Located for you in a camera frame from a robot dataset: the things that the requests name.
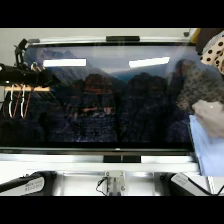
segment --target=white wire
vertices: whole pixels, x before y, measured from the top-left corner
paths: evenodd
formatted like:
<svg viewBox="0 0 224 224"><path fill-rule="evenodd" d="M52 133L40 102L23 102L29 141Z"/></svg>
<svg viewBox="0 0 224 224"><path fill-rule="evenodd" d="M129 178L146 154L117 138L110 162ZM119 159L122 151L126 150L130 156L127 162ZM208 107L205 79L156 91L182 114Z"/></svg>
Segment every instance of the white wire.
<svg viewBox="0 0 224 224"><path fill-rule="evenodd" d="M10 103L9 103L9 115L10 115L11 118L12 118L13 91L14 91L14 84L12 85L11 96L10 96Z"/></svg>
<svg viewBox="0 0 224 224"><path fill-rule="evenodd" d="M23 94L22 94L22 102L21 102L21 117L22 118L24 118L23 104L24 104L25 89L26 89L26 85L23 85Z"/></svg>

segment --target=mountain image on screen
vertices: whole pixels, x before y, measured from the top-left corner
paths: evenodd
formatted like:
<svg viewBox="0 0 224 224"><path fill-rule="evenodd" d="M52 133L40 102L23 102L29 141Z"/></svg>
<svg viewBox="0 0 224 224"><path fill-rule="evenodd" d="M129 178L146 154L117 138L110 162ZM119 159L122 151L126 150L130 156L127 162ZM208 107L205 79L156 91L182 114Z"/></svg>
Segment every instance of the mountain image on screen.
<svg viewBox="0 0 224 224"><path fill-rule="evenodd" d="M29 65L34 61L42 64L46 59L66 58L76 57L70 51L62 53L47 48L31 48L25 55ZM137 69L139 73L131 74L129 81L121 80L92 66L88 60L83 67L49 69L60 84L53 86L51 92L32 93L26 119L21 118L20 110L14 119L7 113L4 116L3 110L8 111L10 99L7 94L0 114L2 144L168 141L172 112L162 75Z"/></svg>

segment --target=metal bracket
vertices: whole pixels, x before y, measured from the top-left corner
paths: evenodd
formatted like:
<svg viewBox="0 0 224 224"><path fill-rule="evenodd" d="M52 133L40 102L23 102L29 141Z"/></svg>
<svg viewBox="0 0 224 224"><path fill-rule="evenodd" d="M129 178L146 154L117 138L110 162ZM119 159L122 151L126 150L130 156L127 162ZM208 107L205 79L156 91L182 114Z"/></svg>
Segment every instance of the metal bracket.
<svg viewBox="0 0 224 224"><path fill-rule="evenodd" d="M124 196L125 194L125 172L122 170L106 171L103 190L107 196Z"/></svg>

